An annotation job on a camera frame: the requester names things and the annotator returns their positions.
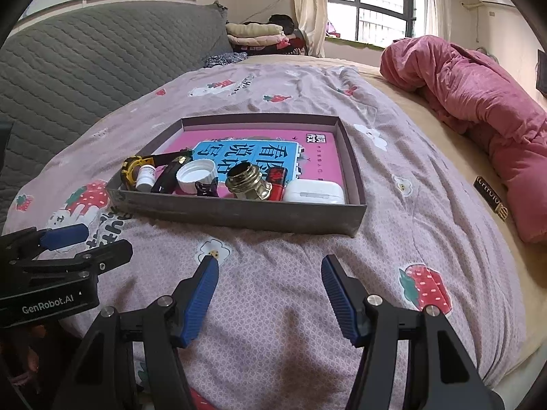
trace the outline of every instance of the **screw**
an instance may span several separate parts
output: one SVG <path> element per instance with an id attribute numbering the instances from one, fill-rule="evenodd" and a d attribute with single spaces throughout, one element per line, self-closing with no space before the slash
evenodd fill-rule
<path id="1" fill-rule="evenodd" d="M 105 306 L 105 308 L 101 310 L 101 316 L 110 317 L 114 314 L 114 311 L 115 310 L 113 306 Z"/>
<path id="2" fill-rule="evenodd" d="M 158 299 L 159 306 L 169 306 L 173 303 L 173 298 L 171 296 L 162 296 Z"/>
<path id="3" fill-rule="evenodd" d="M 378 306 L 382 304 L 384 299 L 379 297 L 379 295 L 370 295 L 369 297 L 366 298 L 366 301 L 371 305 Z"/>
<path id="4" fill-rule="evenodd" d="M 441 314 L 441 310 L 437 308 L 435 305 L 428 305 L 426 306 L 426 313 L 430 316 L 437 317 L 439 314 Z"/>

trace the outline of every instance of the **cream curtain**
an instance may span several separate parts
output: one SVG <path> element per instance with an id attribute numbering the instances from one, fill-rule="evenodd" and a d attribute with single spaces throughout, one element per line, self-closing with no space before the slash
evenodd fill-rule
<path id="1" fill-rule="evenodd" d="M 298 28 L 306 35 L 310 55 L 324 57 L 327 0 L 294 0 Z"/>
<path id="2" fill-rule="evenodd" d="M 427 0 L 426 34 L 450 41 L 451 0 Z"/>

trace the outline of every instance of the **gray quilted headboard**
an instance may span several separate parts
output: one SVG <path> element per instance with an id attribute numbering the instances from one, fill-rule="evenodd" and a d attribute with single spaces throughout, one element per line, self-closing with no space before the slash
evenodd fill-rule
<path id="1" fill-rule="evenodd" d="M 0 175 L 0 229 L 24 184 L 97 120 L 231 48 L 226 9 L 110 3 L 46 19 L 0 50 L 0 120 L 15 122 Z"/>

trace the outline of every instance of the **black label with gold text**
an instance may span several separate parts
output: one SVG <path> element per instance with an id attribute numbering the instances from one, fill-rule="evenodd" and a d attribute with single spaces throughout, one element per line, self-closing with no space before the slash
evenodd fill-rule
<path id="1" fill-rule="evenodd" d="M 509 215 L 509 211 L 507 207 L 503 205 L 502 200 L 488 184 L 488 182 L 479 176 L 475 180 L 473 186 L 480 193 L 480 195 L 482 195 L 482 198 L 486 200 L 486 203 L 488 203 L 490 208 L 492 208 L 492 211 L 494 211 L 499 217 L 502 218 L 503 221 L 505 221 Z"/>

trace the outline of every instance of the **window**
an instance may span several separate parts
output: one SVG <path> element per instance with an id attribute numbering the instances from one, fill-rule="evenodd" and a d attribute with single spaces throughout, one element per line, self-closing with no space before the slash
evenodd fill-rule
<path id="1" fill-rule="evenodd" d="M 413 37 L 415 0 L 328 0 L 328 16 L 340 38 L 387 47 Z"/>

